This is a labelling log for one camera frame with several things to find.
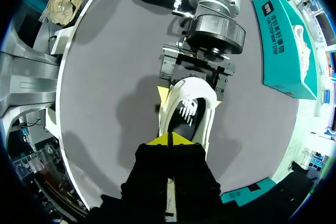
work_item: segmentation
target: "sneaker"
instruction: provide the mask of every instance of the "sneaker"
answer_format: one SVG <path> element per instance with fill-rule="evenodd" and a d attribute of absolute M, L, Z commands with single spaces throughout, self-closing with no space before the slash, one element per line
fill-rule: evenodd
<path fill-rule="evenodd" d="M 159 136 L 176 132 L 208 150 L 208 140 L 217 107 L 217 95 L 210 85 L 188 77 L 170 88 L 159 112 Z"/>
<path fill-rule="evenodd" d="M 307 43 L 303 39 L 304 27 L 301 25 L 293 26 L 295 42 L 298 48 L 299 60 L 300 60 L 300 70 L 301 70 L 301 79 L 304 81 L 307 72 L 309 70 L 309 60 L 310 60 L 310 49 L 307 46 Z"/>

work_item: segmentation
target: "teal base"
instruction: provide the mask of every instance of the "teal base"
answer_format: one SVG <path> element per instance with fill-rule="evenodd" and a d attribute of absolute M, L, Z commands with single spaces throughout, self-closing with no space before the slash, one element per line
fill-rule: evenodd
<path fill-rule="evenodd" d="M 264 193 L 271 190 L 272 187 L 276 185 L 276 183 L 271 180 L 270 178 L 265 178 L 264 180 L 261 180 L 256 183 L 257 186 L 260 189 L 256 189 L 251 191 L 249 187 L 243 187 L 241 189 L 237 189 L 234 191 L 228 191 L 226 193 L 223 193 L 220 197 L 223 203 L 230 202 L 232 200 L 235 200 L 238 204 L 238 206 L 243 206 L 250 201 L 258 198 L 259 196 L 263 195 Z"/>

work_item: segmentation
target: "black shoe insole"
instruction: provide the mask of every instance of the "black shoe insole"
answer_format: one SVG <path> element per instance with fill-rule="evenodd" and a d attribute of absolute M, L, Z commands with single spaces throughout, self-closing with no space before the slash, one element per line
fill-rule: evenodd
<path fill-rule="evenodd" d="M 179 102 L 169 122 L 168 133 L 176 132 L 191 141 L 205 113 L 205 100 Z"/>

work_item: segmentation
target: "robotic arm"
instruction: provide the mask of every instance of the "robotic arm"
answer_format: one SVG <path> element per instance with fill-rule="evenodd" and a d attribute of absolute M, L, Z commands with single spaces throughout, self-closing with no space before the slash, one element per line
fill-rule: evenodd
<path fill-rule="evenodd" d="M 235 18 L 240 12 L 240 0 L 175 0 L 172 14 L 189 21 L 186 36 L 177 44 L 163 46 L 164 62 L 160 78 L 169 88 L 190 75 L 205 79 L 216 91 L 217 99 L 224 97 L 228 76 L 235 72 L 231 54 L 243 51 L 246 32 Z M 202 69 L 179 72 L 178 62 L 187 62 Z"/>

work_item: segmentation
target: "beige garment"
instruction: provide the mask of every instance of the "beige garment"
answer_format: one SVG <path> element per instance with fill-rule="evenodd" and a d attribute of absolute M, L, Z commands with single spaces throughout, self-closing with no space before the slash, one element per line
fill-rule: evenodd
<path fill-rule="evenodd" d="M 49 0 L 40 20 L 45 17 L 55 24 L 66 26 L 75 17 L 83 0 Z"/>

